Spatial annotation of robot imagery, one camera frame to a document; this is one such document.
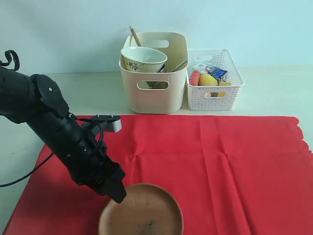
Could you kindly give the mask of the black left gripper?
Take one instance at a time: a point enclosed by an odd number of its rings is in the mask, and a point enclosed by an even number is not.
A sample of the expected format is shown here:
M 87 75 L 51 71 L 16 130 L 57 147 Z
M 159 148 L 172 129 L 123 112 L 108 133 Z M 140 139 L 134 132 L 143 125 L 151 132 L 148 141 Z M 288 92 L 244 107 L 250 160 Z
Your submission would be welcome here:
M 41 114 L 27 122 L 37 136 L 66 166 L 72 180 L 86 185 L 99 195 L 107 195 L 117 203 L 126 197 L 123 185 L 125 172 L 106 154 L 104 133 L 94 135 L 84 130 L 72 113 L 58 117 L 52 112 Z

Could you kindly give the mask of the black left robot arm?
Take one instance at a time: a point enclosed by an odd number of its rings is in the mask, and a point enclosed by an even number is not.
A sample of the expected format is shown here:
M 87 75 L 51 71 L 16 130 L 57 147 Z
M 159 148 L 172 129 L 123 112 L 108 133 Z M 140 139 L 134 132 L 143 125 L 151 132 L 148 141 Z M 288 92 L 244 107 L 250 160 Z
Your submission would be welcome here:
M 57 83 L 46 75 L 0 70 L 0 114 L 26 123 L 65 165 L 72 180 L 117 203 L 126 197 L 125 173 L 107 155 L 105 132 L 121 130 L 113 115 L 79 118 L 69 111 Z

